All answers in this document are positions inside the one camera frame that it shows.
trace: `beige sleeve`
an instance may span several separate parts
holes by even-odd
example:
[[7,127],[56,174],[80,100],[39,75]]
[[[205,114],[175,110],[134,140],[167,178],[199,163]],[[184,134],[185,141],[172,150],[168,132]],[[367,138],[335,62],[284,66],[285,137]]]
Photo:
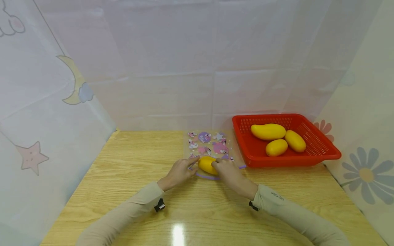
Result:
[[163,194],[164,191],[156,182],[148,184],[130,199],[91,224],[82,232],[76,246],[111,245],[123,228],[144,213],[151,211]]
[[252,204],[286,222],[316,246],[350,245],[345,234],[333,223],[284,199],[265,185],[258,185]]

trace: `mango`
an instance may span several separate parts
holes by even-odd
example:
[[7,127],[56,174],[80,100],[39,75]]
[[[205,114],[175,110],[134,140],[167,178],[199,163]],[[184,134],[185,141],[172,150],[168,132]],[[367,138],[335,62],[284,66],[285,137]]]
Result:
[[287,142],[284,139],[277,139],[269,144],[266,147],[266,153],[268,156],[279,156],[286,152],[287,150]]
[[199,160],[198,160],[198,167],[210,174],[213,175],[218,175],[216,169],[212,166],[212,162],[216,161],[215,158],[210,157],[210,156],[202,156]]
[[292,148],[295,152],[304,152],[307,148],[307,144],[304,139],[298,135],[295,131],[288,130],[284,139],[289,144],[290,148]]
[[278,124],[252,125],[250,131],[255,137],[267,141],[282,139],[286,134],[286,129]]

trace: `basket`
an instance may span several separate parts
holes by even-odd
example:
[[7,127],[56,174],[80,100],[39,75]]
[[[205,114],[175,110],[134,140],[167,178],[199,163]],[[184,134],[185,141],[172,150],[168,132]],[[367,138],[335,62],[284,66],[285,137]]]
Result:
[[[313,166],[324,160],[341,158],[341,152],[307,118],[299,114],[237,115],[232,118],[235,136],[243,159],[248,167]],[[270,141],[256,138],[250,126],[274,123],[298,133],[306,142],[302,153],[290,147],[281,156],[269,157],[266,146]]]

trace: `person's left hand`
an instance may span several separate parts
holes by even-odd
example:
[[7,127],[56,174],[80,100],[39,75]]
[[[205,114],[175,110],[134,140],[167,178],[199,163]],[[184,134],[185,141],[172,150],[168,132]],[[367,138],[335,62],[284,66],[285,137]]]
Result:
[[174,188],[193,177],[197,172],[198,165],[194,165],[200,159],[199,156],[192,159],[179,159],[172,166],[168,174],[157,181],[157,184],[163,191]]

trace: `table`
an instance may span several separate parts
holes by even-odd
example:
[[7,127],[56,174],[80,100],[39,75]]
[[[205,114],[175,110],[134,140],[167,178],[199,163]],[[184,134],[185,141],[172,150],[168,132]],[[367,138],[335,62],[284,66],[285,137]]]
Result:
[[[182,138],[181,131],[113,133],[41,246],[75,245],[92,222],[166,175],[183,156]],[[335,223],[352,245],[386,245],[322,164],[243,172]],[[163,211],[128,226],[114,245],[311,245],[290,226],[251,209],[220,181],[195,177],[168,191],[164,202]]]

